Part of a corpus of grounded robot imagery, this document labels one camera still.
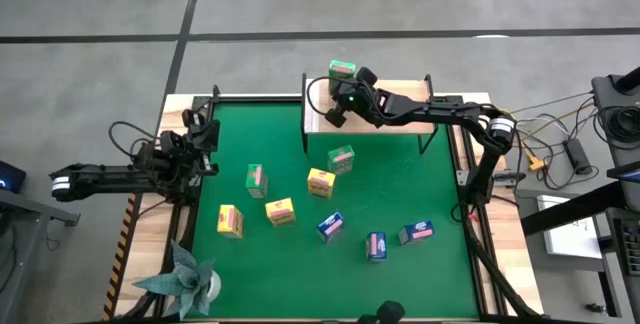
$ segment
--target green table surface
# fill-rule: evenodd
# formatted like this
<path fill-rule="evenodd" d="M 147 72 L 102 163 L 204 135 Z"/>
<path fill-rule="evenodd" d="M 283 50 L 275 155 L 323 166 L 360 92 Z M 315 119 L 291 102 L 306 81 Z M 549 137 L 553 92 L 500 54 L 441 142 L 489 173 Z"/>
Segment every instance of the green table surface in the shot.
<path fill-rule="evenodd" d="M 214 260 L 222 279 L 211 318 L 357 318 L 385 300 L 402 303 L 407 318 L 477 318 L 462 227 L 449 218 L 456 203 L 453 167 L 440 130 L 423 156 L 415 135 L 309 136 L 302 150 L 300 105 L 216 106 L 220 174 L 205 179 L 192 252 Z M 338 176 L 331 199 L 309 194 L 311 167 L 327 169 L 327 151 L 350 144 L 352 171 Z M 248 164 L 269 177 L 266 200 L 245 189 Z M 297 220 L 274 227 L 264 204 L 290 197 Z M 244 238 L 217 233 L 221 204 L 244 214 Z M 325 244 L 316 225 L 340 211 L 345 228 Z M 400 246 L 402 225 L 431 220 L 435 235 Z M 387 234 L 388 258 L 365 260 L 365 237 Z M 192 312 L 192 318 L 202 315 Z"/>

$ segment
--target potted plant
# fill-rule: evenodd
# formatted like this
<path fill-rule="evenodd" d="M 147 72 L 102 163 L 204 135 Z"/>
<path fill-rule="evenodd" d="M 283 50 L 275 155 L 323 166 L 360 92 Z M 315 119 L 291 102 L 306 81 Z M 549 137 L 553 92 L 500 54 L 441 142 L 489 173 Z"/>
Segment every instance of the potted plant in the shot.
<path fill-rule="evenodd" d="M 202 314 L 209 314 L 209 303 L 220 293 L 220 277 L 213 271 L 212 261 L 200 264 L 186 249 L 171 241 L 173 248 L 173 272 L 160 274 L 134 283 L 150 292 L 175 296 L 164 316 L 180 313 L 184 319 L 191 307 Z"/>

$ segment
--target wooden table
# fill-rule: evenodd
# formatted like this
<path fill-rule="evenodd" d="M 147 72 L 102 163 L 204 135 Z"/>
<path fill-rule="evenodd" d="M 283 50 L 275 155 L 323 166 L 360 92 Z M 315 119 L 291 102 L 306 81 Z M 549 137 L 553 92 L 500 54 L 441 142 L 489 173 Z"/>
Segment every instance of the wooden table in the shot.
<path fill-rule="evenodd" d="M 425 98 L 425 95 L 428 95 L 427 91 L 420 91 L 420 88 L 426 88 L 425 83 L 422 81 L 407 81 L 405 83 L 393 81 L 393 84 L 391 86 L 393 87 L 392 90 L 394 92 L 399 94 L 405 93 L 405 95 L 411 96 L 416 100 Z M 460 95 L 463 97 L 463 100 L 465 102 L 490 102 L 490 98 L 487 93 L 436 94 L 436 96 L 442 95 Z M 173 130 L 179 134 L 183 134 L 186 132 L 186 128 L 182 126 L 181 113 L 182 110 L 191 107 L 194 96 L 198 95 L 174 94 L 167 97 L 163 108 L 158 133 L 164 130 Z M 310 117 L 309 114 L 305 115 L 305 128 L 307 128 L 306 125 L 308 123 L 308 117 Z M 364 122 L 362 125 L 369 126 L 369 124 Z M 432 126 L 410 127 L 409 125 L 405 127 L 394 127 L 393 130 L 401 130 L 403 128 L 405 129 L 403 133 L 406 134 L 424 134 L 429 133 L 432 130 Z M 359 129 L 357 127 L 351 127 L 351 130 L 355 133 L 365 131 L 364 129 Z M 466 158 L 464 152 L 460 128 L 454 127 L 454 131 L 456 135 L 456 144 L 458 148 L 458 155 L 461 161 L 461 166 L 462 169 L 465 169 L 468 168 L 469 158 Z M 480 146 L 475 141 L 472 142 L 474 155 L 476 156 L 473 159 L 476 162 L 479 162 L 482 155 L 482 146 Z M 505 168 L 506 162 L 503 158 L 500 160 L 496 169 L 503 170 Z M 514 199 L 511 190 L 506 188 L 496 188 L 494 189 L 494 193 L 512 200 Z M 144 210 L 145 208 L 161 200 L 161 197 L 152 194 L 145 194 L 144 196 L 142 196 L 142 198 L 137 199 L 132 195 L 129 198 L 129 205 L 127 206 L 124 215 L 121 238 L 118 243 L 118 247 L 116 248 L 116 258 L 113 265 L 113 272 L 111 278 L 109 279 L 107 300 L 103 308 L 103 319 L 105 320 L 108 320 L 113 315 L 125 314 L 144 294 L 143 290 L 134 287 L 132 283 L 144 277 L 156 275 L 160 271 L 165 245 L 167 242 L 167 233 L 169 230 L 169 221 L 172 211 L 171 206 L 169 204 L 160 205 L 158 208 L 149 211 L 142 218 L 134 220 L 135 222 L 132 222 L 132 216 L 134 211 Z M 491 202 L 486 206 L 486 209 L 498 267 L 505 275 L 505 277 L 509 280 L 514 289 L 518 292 L 518 294 L 524 299 L 524 301 L 532 309 L 534 309 L 538 313 L 542 313 L 542 304 L 540 301 L 533 269 L 531 267 L 531 261 L 529 259 L 525 237 L 520 225 L 518 209 L 512 204 L 498 199 L 492 199 Z M 184 227 L 184 223 L 181 223 L 179 225 L 178 233 L 183 232 L 181 227 Z M 477 228 L 476 233 L 479 237 L 481 237 L 481 233 L 479 232 L 479 230 L 477 230 Z M 495 303 L 493 302 L 491 279 L 484 268 L 482 268 L 481 270 L 481 277 L 483 281 L 485 297 L 487 299 L 488 312 L 496 313 L 497 311 L 495 309 Z M 513 311 L 513 309 L 511 309 L 511 307 L 508 307 L 508 310 L 510 314 L 515 315 L 515 312 Z"/>

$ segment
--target gray floor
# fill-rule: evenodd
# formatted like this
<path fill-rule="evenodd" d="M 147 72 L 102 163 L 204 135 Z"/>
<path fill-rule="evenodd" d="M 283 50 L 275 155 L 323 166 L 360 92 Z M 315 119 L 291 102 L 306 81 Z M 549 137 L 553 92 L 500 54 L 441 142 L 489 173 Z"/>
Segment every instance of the gray floor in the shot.
<path fill-rule="evenodd" d="M 177 33 L 186 0 L 0 0 L 0 36 Z M 640 0 L 199 0 L 192 33 L 316 30 L 552 29 L 640 26 Z M 106 129 L 119 119 L 153 130 L 175 45 L 0 45 L 0 158 L 29 173 L 25 194 L 54 203 L 46 175 L 75 162 L 125 163 Z M 514 109 L 590 89 L 593 76 L 640 64 L 640 36 L 190 43 L 177 93 L 293 93 L 302 72 L 330 59 L 367 65 L 382 78 L 433 76 L 437 92 L 488 91 Z M 544 108 L 552 114 L 581 100 Z M 535 116 L 542 110 L 522 113 Z M 127 142 L 134 133 L 122 130 Z M 561 136 L 548 129 L 543 138 Z M 590 126 L 585 150 L 603 171 L 608 150 Z M 515 156 L 509 156 L 515 167 Z M 554 168 L 558 180 L 568 163 Z M 603 174 L 570 186 L 582 193 Z M 541 188 L 527 178 L 523 188 Z M 52 224 L 62 246 L 44 244 L 21 322 L 99 319 L 125 201 L 95 196 L 64 204 L 79 227 Z M 556 318 L 612 320 L 581 309 L 601 301 L 597 276 L 535 268 L 545 312 Z"/>

